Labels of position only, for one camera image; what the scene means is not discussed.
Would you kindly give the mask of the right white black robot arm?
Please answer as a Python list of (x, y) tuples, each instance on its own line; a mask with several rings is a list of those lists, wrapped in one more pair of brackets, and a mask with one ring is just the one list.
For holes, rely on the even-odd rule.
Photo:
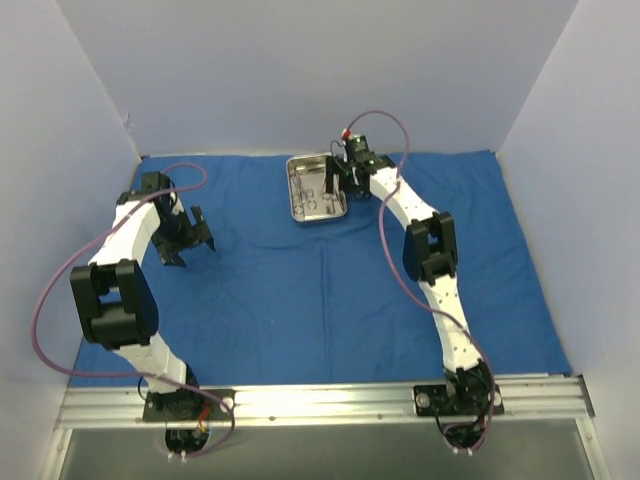
[(390, 212), (404, 229), (402, 265), (425, 299), (418, 304), (434, 319), (448, 384), (444, 400), (455, 412), (464, 413), (480, 399), (493, 401), (496, 387), (481, 349), (474, 342), (458, 291), (458, 252), (453, 217), (424, 201), (404, 180), (400, 169), (386, 155), (379, 156), (365, 136), (348, 130), (340, 140), (341, 158), (326, 161), (326, 192), (336, 189), (381, 201), (378, 228), (383, 252), (391, 261), (384, 219)]

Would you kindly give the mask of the stainless steel instrument tray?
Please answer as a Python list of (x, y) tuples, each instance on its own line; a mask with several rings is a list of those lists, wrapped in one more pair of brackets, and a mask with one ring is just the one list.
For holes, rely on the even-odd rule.
[[(286, 162), (291, 216), (299, 224), (331, 221), (339, 219), (347, 213), (348, 204), (346, 195), (338, 189), (337, 185), (335, 185), (337, 188), (335, 193), (339, 196), (340, 209), (336, 215), (327, 215), (325, 213), (325, 203), (322, 199), (322, 194), (325, 192), (325, 161), (327, 156), (330, 156), (330, 154), (299, 155), (289, 158)], [(313, 176), (317, 207), (313, 211), (306, 210), (302, 215), (294, 211), (293, 176), (295, 171), (303, 171)]]

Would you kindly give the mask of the blue surgical drape cloth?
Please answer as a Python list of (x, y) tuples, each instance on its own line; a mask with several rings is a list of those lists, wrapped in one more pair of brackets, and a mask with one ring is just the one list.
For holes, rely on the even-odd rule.
[[(216, 251), (186, 251), (143, 272), (171, 350), (207, 385), (438, 380), (442, 352), (421, 291), (402, 266), (404, 232), (376, 199), (333, 222), (296, 223), (286, 158), (145, 159), (199, 205)], [(417, 153), (403, 176), (455, 221), (458, 288), (471, 332), (497, 374), (567, 374), (522, 229), (494, 153)]]

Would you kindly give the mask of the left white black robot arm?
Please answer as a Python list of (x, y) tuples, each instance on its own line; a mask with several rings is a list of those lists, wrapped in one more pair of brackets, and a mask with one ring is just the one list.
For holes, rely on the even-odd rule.
[(126, 360), (147, 380), (152, 399), (179, 419), (200, 411), (202, 395), (191, 367), (160, 334), (142, 263), (153, 247), (163, 265), (182, 267), (182, 252), (201, 245), (215, 247), (201, 207), (185, 208), (167, 172), (154, 171), (142, 175), (138, 189), (120, 195), (99, 249), (70, 273), (85, 340)]

